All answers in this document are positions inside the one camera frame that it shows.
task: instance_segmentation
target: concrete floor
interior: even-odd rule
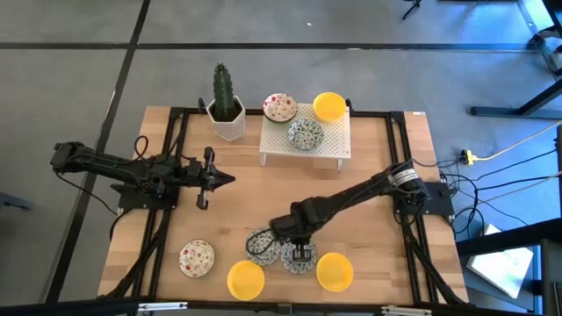
[[[151,4],[140,41],[496,44],[525,43],[531,37],[517,4],[425,0],[418,12],[400,21],[409,5],[367,0],[160,0]],[[537,1],[526,0],[525,5],[533,18],[542,14]],[[0,42],[127,42],[140,7],[140,0],[1,1]],[[531,8],[538,8],[539,14]],[[543,18],[540,23],[548,26]],[[49,168],[53,145],[67,140],[94,145],[123,57],[119,50],[0,50],[0,191],[35,203],[31,212],[0,211],[0,305],[40,299],[76,196],[76,190],[56,179]],[[358,110],[425,111],[440,159],[450,159],[462,148],[486,156],[551,124],[467,114],[473,105],[520,106],[554,83],[540,54],[137,51],[106,152],[132,153],[147,105],[195,106],[198,97],[210,101],[217,62],[229,67],[234,92],[247,107],[259,107],[275,91],[311,102],[318,93],[333,90],[350,98]],[[549,107],[562,107],[562,100]],[[460,172],[476,177],[540,154],[554,148],[554,138],[555,132],[549,131],[490,162],[461,167]],[[556,168],[555,155],[550,155],[484,179],[478,186],[546,176]],[[77,183],[82,178],[68,179]],[[98,178],[94,191],[116,207],[118,196],[110,183]],[[483,192],[482,197],[514,188],[517,185]],[[555,182],[494,202],[528,223],[559,216]],[[458,209],[470,203],[462,195],[454,199]],[[485,205],[480,210],[486,221],[501,229],[521,225]],[[111,222],[112,215],[92,200],[61,299],[95,297]]]

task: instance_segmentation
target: patterned plate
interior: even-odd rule
[[[309,262],[294,262],[292,260],[292,251],[296,246],[290,242],[285,243],[281,247],[281,262],[285,269],[294,274],[305,274],[310,271],[316,265],[318,260],[318,251],[316,250],[316,245],[313,241],[310,241],[305,249],[310,249],[312,251],[312,259]]]
[[[179,252],[179,269],[188,277],[202,277],[213,267],[214,249],[204,240],[193,240]]]
[[[275,123],[285,123],[297,115],[297,101],[286,93],[274,93],[263,101],[263,114]]]
[[[268,229],[268,227],[258,228],[248,236],[246,241],[251,239],[248,244],[248,248],[250,251],[260,252],[264,250],[267,247],[267,245],[273,240],[273,233],[271,231],[267,233],[262,233],[259,236],[252,238],[257,233],[260,233],[265,229]],[[251,255],[250,252],[246,250],[246,255],[248,256],[248,259],[251,260],[253,263],[261,266],[274,263],[279,258],[279,254],[281,254],[281,244],[279,244],[278,241],[273,241],[271,246],[267,250],[265,250],[264,253],[260,255]]]
[[[300,119],[289,127],[289,141],[298,149],[317,148],[324,140],[322,127],[310,119]]]

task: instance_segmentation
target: wooden table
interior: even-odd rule
[[[148,154],[161,152],[168,115],[169,107],[147,108],[140,134],[150,139]],[[412,156],[420,162],[434,162],[425,114],[406,112],[405,116]],[[261,124],[261,116],[248,115],[245,136],[227,142],[214,134],[206,115],[190,115],[184,154],[202,160],[204,147],[212,146],[217,168],[236,176],[236,181],[208,195],[207,211],[195,206],[198,189],[182,189],[178,206],[171,215],[157,298],[235,301],[227,289],[227,273],[236,262],[247,259],[245,240],[252,230],[267,226],[276,216],[287,214],[293,201],[332,195],[391,164],[385,120],[351,118],[353,155],[343,172],[337,171],[333,160],[286,156],[271,156],[267,166],[260,167]],[[395,134],[400,135],[397,126],[395,129]],[[397,141],[397,147],[401,148],[400,137]],[[415,167],[425,181],[439,181],[437,168]],[[390,197],[371,199],[341,212],[313,235],[320,255],[339,252],[353,264],[354,281],[346,291],[325,291],[316,280],[314,270],[301,276],[293,275],[277,260],[264,267],[265,287],[255,301],[412,304],[404,240],[400,227],[393,220],[392,207]],[[147,214],[147,210],[133,210],[115,227],[99,294],[112,290],[137,259]],[[440,217],[424,218],[433,263],[457,295],[467,300],[450,227]],[[177,265],[179,250],[193,239],[211,242],[216,252],[213,268],[201,278],[184,276]],[[142,294],[148,292],[151,271],[152,262],[149,262]],[[422,298],[427,300],[419,263],[418,271]]]

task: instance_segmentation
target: cactus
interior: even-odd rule
[[[228,69],[223,64],[218,64],[214,69],[214,107],[213,118],[217,122],[232,122],[240,109],[234,104],[232,82]]]

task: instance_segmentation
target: white plant pot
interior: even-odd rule
[[[213,122],[214,131],[222,139],[228,141],[237,140],[240,137],[244,136],[244,131],[246,129],[246,108],[244,107],[238,96],[234,96],[234,99],[236,99],[236,101],[242,108],[242,111],[232,122],[217,122],[214,120],[213,115],[211,114],[211,107],[214,105],[214,100],[205,108],[207,114],[209,114],[209,118],[211,118],[211,121]]]

